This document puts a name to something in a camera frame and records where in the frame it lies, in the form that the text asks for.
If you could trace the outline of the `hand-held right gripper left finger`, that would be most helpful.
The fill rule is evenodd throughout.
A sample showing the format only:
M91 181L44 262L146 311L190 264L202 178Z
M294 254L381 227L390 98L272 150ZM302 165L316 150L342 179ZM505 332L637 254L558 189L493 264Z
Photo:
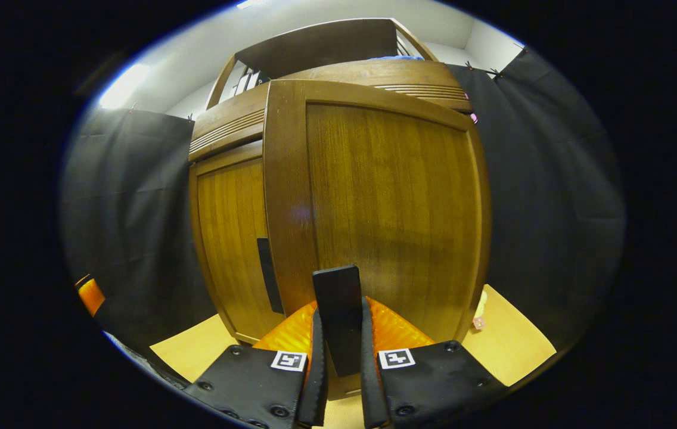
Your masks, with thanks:
M327 378L321 315L312 301L253 346L227 347L187 394L239 428L321 427Z

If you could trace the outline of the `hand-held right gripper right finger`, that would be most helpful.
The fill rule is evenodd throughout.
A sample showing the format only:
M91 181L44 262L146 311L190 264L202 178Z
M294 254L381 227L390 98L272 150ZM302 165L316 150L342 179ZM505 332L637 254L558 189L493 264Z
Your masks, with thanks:
M361 299L366 428L465 428L508 394L458 340L436 343L379 301Z

